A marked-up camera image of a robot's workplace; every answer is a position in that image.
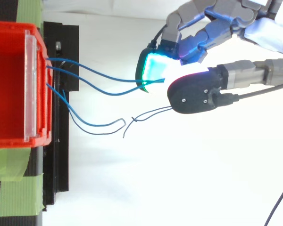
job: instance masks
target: white backdrop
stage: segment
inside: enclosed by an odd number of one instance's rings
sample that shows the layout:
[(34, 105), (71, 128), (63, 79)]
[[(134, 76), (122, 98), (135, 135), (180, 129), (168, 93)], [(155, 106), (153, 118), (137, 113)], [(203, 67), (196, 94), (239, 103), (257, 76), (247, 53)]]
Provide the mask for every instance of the white backdrop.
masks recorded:
[[(164, 24), (66, 13), (44, 17), (80, 25), (81, 63), (127, 79), (134, 78), (140, 52)], [(232, 39), (211, 50), (204, 65), (266, 58), (283, 56)], [(106, 91), (134, 87), (84, 69), (80, 75)], [(137, 91), (107, 97), (83, 83), (70, 101), (98, 124), (120, 117), (130, 122), (131, 116), (168, 105), (164, 96)], [(133, 124), (125, 139), (122, 132), (90, 136), (72, 122), (69, 133), (70, 191), (48, 207), (44, 226), (262, 226), (283, 191), (283, 90), (208, 113), (163, 113)], [(270, 226), (283, 226), (283, 202)]]
[(46, 12), (79, 12), (165, 20), (188, 0), (44, 0)]

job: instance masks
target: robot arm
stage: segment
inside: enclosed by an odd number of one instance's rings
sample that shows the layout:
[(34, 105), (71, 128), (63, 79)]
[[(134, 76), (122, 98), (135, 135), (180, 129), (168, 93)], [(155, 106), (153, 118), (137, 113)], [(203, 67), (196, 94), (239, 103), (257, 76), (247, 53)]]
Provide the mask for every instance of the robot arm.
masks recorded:
[(239, 95), (221, 94), (224, 89), (250, 84), (283, 86), (283, 59), (248, 60), (218, 65), (207, 72), (186, 75), (173, 82), (167, 92), (172, 108), (183, 114), (206, 112), (233, 104)]
[[(182, 40), (180, 31), (205, 16), (212, 21), (195, 36)], [(169, 15), (158, 48), (155, 40), (142, 52), (136, 79), (142, 79), (144, 73), (151, 72), (147, 63), (157, 65), (152, 70), (155, 76), (164, 68), (164, 59), (154, 63), (149, 54), (172, 58), (180, 61), (181, 65), (200, 63), (208, 49), (222, 44), (233, 34), (263, 48), (283, 53), (283, 0), (191, 0)], [(207, 72), (177, 79), (169, 86), (167, 95), (175, 111), (200, 113), (230, 105), (242, 98), (221, 94), (221, 90), (245, 88), (250, 84), (283, 88), (283, 59), (264, 62), (242, 60), (218, 65)]]
[[(180, 31), (208, 16), (212, 22), (182, 40)], [(192, 0), (171, 13), (158, 50), (182, 64), (201, 62), (207, 50), (233, 34), (283, 53), (283, 0)]]

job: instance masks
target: tape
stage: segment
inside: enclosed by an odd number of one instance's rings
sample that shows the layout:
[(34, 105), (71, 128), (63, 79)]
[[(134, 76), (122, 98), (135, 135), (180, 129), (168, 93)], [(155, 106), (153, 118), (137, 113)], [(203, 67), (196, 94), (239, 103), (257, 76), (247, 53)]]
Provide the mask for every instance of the tape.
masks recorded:
[(26, 171), (30, 148), (0, 149), (0, 181), (20, 181)]
[(17, 9), (17, 22), (35, 24), (41, 28), (42, 0), (19, 0)]
[(44, 208), (43, 174), (1, 182), (0, 217), (37, 216)]

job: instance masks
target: red container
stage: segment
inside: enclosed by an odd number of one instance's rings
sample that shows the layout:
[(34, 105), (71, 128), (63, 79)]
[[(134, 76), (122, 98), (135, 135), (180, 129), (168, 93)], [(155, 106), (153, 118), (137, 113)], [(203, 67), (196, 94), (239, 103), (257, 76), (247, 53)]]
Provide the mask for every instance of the red container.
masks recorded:
[(51, 65), (33, 24), (0, 22), (0, 148), (51, 142)]

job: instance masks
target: glowing green light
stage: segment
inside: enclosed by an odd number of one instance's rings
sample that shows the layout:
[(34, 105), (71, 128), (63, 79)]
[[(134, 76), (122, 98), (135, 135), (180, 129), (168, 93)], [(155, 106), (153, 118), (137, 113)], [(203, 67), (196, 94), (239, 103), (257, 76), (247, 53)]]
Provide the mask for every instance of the glowing green light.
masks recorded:
[(180, 61), (156, 53), (150, 53), (146, 58), (142, 79), (150, 81), (164, 79), (164, 71), (172, 65), (180, 65)]

